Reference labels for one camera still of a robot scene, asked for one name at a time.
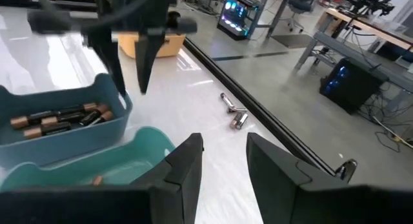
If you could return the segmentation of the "computer tower colourful lights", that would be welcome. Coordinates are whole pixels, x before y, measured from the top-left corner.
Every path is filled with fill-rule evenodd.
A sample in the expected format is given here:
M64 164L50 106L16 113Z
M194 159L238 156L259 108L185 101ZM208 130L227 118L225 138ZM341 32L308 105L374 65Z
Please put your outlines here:
M235 41L248 39L254 20L251 15L259 6L258 0L225 0L217 28Z

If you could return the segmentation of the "black frame bracket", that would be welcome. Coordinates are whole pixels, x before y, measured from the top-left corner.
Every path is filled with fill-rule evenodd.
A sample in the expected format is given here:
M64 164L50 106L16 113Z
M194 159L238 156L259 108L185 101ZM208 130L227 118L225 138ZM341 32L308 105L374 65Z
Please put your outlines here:
M355 159L349 159L335 170L334 176L346 183L349 183L357 169L357 166L358 163Z

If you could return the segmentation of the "grey office chair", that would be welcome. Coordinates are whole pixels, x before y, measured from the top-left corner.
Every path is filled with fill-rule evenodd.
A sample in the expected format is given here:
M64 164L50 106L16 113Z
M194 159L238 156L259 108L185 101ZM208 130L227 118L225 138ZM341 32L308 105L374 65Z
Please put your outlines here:
M312 12L314 9L315 0L288 0L288 7L292 11L292 16L286 19L289 31L292 32L295 27L299 28L299 33L302 33L304 26L296 21L296 16L306 12Z

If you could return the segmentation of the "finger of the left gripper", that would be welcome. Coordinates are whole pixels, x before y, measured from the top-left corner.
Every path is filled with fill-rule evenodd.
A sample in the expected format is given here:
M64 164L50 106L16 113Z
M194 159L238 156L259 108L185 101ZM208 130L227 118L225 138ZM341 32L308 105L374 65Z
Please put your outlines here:
M135 42L135 60L140 93L146 94L157 53L165 41L165 35L139 35Z
M87 45L91 47L105 65L117 87L118 92L126 95L125 81L119 62L118 45L112 41L110 32L93 32L86 35Z

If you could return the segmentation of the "black computer blue light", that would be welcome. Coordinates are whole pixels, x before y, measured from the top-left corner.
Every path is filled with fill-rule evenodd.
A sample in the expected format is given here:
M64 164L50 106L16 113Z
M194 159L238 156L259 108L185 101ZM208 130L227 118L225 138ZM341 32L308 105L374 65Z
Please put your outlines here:
M353 114L377 93L388 78L376 69L350 58L341 59L327 77L321 79L319 93Z

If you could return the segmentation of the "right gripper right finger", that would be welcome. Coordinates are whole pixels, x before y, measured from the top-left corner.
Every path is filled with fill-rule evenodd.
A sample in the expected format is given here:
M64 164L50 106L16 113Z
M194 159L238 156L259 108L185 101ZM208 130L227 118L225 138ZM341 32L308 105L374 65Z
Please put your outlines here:
M264 224L413 224L413 190L349 185L253 132L247 162Z

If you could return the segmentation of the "black floor mat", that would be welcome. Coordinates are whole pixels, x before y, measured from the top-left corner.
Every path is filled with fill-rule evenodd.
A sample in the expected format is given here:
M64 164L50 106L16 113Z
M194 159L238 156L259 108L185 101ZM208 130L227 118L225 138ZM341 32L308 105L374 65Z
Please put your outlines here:
M311 42L312 36L306 34L274 35L272 39L289 49L306 48Z

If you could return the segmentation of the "blue plastic bin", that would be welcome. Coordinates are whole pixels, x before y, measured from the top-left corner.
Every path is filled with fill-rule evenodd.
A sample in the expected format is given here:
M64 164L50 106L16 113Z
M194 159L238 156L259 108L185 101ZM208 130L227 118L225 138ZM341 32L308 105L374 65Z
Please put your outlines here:
M10 124L13 117L93 101L108 105L113 119L35 139L26 139L23 131ZM96 75L88 87L35 94L15 95L0 86L0 168L9 170L24 162L47 165L114 145L125 132L131 110L129 96L120 96L108 74Z

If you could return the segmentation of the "green plastic bin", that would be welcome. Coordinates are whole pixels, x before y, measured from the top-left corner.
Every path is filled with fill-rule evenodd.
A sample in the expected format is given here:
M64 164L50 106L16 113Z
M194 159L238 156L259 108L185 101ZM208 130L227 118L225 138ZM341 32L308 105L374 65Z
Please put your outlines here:
M99 176L105 185L126 185L151 170L174 149L162 131L143 127L124 145L104 148L54 167L21 163L0 182L0 191L90 185Z

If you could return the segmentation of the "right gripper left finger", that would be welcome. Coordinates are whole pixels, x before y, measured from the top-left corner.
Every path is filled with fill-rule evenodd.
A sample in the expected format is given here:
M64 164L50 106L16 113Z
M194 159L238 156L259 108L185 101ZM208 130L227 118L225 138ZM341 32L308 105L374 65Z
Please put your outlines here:
M194 224L203 138L193 133L126 185L28 187L0 191L0 224Z

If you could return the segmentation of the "yellow plastic bin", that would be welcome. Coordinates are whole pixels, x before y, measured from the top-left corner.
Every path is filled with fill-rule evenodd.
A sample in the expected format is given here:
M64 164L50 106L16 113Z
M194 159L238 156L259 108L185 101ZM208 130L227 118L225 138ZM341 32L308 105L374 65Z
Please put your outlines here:
M157 52L156 57L172 57L178 55L185 38L186 35L166 35L165 41ZM119 34L118 45L128 57L135 59L135 42L138 40L138 33Z

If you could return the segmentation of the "wooden desk grey frame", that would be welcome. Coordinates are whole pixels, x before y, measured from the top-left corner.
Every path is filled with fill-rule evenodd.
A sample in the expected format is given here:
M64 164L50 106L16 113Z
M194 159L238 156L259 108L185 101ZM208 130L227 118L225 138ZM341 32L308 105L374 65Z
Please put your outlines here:
M355 50L337 39L326 35L325 30L334 18L346 22L350 22L351 18L333 8L327 9L325 13L327 15L326 19L322 22L317 32L314 33L312 40L309 42L305 51L296 63L294 67L296 70L300 70L309 57L315 57L325 63L328 63L327 58L321 54L316 54L313 52L313 49L317 43L321 43L323 46L339 53L340 55L351 58L360 65L363 65L375 76L387 78L392 84L398 86L405 92L413 94L413 74L405 71L402 66L379 56L368 56L366 51ZM352 24L362 30L370 32L378 38L404 49L407 52L413 53L413 40L411 39L401 37L399 34L381 29L360 19L353 20Z
M277 9L277 12L274 14L274 18L269 24L259 24L259 20L265 10L268 10L273 4L275 4L278 0L260 0L259 6L256 9L256 14L251 22L249 32L248 32L248 39L256 41L258 38L253 38L252 35L254 34L257 28L266 28L266 38L269 38L275 30L276 25L281 20L281 15L283 14L285 8L287 7L288 0L281 0L281 3Z

